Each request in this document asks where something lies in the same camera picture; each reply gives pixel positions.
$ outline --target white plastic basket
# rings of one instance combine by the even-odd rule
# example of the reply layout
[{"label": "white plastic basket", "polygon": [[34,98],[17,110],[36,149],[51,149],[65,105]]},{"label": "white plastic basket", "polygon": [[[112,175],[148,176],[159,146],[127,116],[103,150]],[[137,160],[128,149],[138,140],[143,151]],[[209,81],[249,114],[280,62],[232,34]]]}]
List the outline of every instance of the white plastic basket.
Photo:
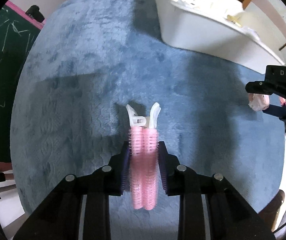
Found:
[{"label": "white plastic basket", "polygon": [[163,41],[203,52],[264,74],[284,62],[262,41],[226,20],[243,12],[238,0],[156,0]]}]

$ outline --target green chalkboard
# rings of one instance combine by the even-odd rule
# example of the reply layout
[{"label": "green chalkboard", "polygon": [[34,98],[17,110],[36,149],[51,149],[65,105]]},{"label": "green chalkboard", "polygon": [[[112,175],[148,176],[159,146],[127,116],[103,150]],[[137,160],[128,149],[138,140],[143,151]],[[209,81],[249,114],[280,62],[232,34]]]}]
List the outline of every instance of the green chalkboard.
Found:
[{"label": "green chalkboard", "polygon": [[0,10],[0,162],[10,162],[10,122],[16,87],[40,30],[8,6]]}]

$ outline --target pink hair roller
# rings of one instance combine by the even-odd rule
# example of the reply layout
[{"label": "pink hair roller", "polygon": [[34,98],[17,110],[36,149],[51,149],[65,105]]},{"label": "pink hair roller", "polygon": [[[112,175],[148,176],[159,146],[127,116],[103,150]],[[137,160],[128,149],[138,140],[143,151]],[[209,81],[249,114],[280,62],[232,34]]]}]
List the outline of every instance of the pink hair roller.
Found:
[{"label": "pink hair roller", "polygon": [[161,111],[155,103],[150,116],[137,116],[135,110],[126,106],[130,130],[130,185],[134,209],[144,207],[152,210],[157,201],[157,117]]},{"label": "pink hair roller", "polygon": [[157,130],[145,129],[144,133],[144,208],[152,210],[157,200]]},{"label": "pink hair roller", "polygon": [[143,207],[143,127],[133,126],[130,130],[129,146],[131,150],[130,185],[134,209]]}]

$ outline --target white plastic clip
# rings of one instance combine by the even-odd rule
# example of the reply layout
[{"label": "white plastic clip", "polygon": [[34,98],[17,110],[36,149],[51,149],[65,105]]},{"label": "white plastic clip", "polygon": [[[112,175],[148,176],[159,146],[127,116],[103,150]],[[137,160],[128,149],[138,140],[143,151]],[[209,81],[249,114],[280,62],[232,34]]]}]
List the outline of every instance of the white plastic clip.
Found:
[{"label": "white plastic clip", "polygon": [[161,111],[160,104],[155,103],[150,111],[150,116],[137,116],[136,111],[130,106],[126,105],[129,125],[133,126],[144,126],[150,129],[156,129],[157,126],[157,117]]}]

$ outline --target black cable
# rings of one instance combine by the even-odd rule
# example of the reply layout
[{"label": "black cable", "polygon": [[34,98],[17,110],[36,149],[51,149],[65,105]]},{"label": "black cable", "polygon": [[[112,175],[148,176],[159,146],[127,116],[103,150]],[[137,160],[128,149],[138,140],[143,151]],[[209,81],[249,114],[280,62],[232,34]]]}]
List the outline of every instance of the black cable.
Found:
[{"label": "black cable", "polygon": [[286,226],[286,222],[283,225],[281,225],[278,229],[274,230],[273,234],[277,233],[278,231],[280,231],[285,226]]}]

